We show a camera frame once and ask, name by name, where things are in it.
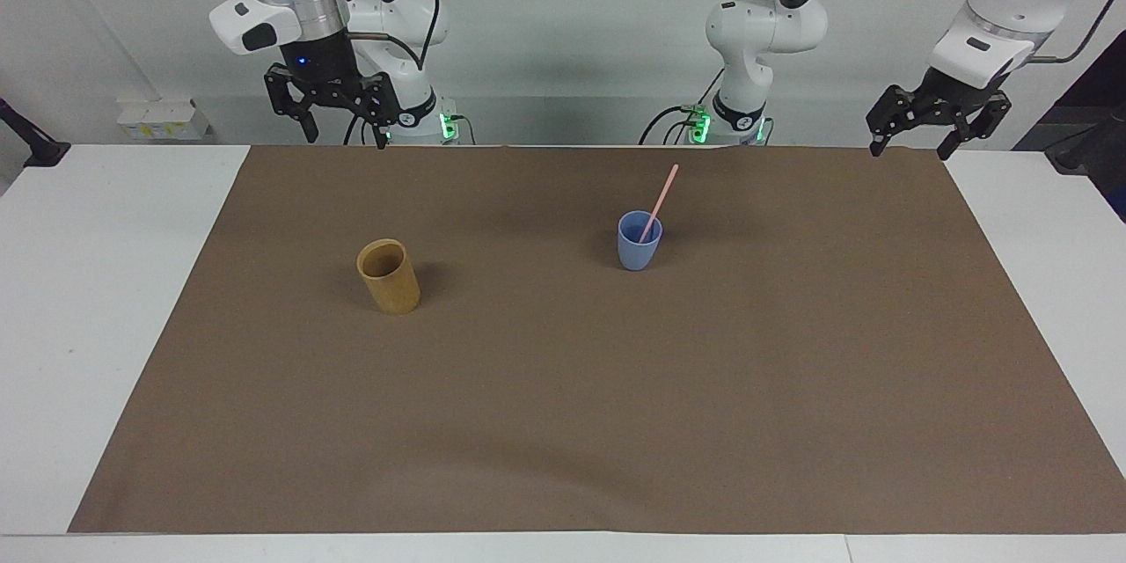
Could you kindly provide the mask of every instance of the wooden cup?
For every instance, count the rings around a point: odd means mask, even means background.
[[[404,315],[419,305],[421,292],[405,247],[394,239],[378,239],[359,251],[356,270],[379,311]]]

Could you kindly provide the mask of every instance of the white table surface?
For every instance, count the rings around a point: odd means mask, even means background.
[[[1126,562],[1126,535],[65,536],[245,146],[74,146],[0,197],[0,561]],[[950,173],[1126,473],[1126,226],[1042,154]]]

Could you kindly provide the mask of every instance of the green led light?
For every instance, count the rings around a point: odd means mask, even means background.
[[[446,137],[446,141],[454,138],[457,135],[457,126],[449,120],[449,115],[441,113],[439,117],[441,118],[441,134]]]
[[[699,117],[692,129],[692,143],[707,143],[707,133],[712,129],[712,117],[706,113],[699,113]]]
[[[775,120],[771,117],[763,118],[759,123],[759,133],[756,135],[756,145],[770,145],[770,136],[774,134]]]

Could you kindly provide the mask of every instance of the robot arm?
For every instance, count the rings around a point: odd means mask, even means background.
[[[774,71],[763,53],[816,48],[829,26],[819,0],[738,0],[712,10],[707,38],[723,55],[724,79],[708,107],[712,134],[744,143],[761,126]]]
[[[360,73],[349,19],[346,0],[229,0],[211,14],[215,33],[236,54],[280,46],[285,64],[274,63],[265,77],[270,104],[301,123],[310,143],[319,134],[313,106],[350,110],[382,133],[402,114],[388,74]],[[385,145],[386,134],[376,142]]]
[[[354,33],[394,35],[408,46],[425,46],[430,23],[435,17],[434,0],[347,0],[351,17],[348,27]],[[438,45],[449,33],[446,14],[439,14],[430,37],[430,45]],[[382,71],[395,87],[402,111],[394,133],[400,138],[414,142],[441,142],[448,131],[443,120],[446,102],[435,91],[427,71],[391,42],[355,41],[354,46],[361,62],[374,71]]]
[[[1051,37],[1073,1],[967,0],[918,89],[888,87],[868,113],[873,155],[918,126],[954,126],[938,150],[944,161],[962,143],[989,138],[1011,107],[1002,82]]]

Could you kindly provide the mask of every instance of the blue cup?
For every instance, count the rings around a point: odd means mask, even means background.
[[[645,230],[647,223],[647,211],[631,211],[618,221],[618,259],[622,259],[622,266],[626,270],[643,270],[652,261],[653,253],[656,253],[664,227],[661,218],[658,218],[643,243],[641,231]]]

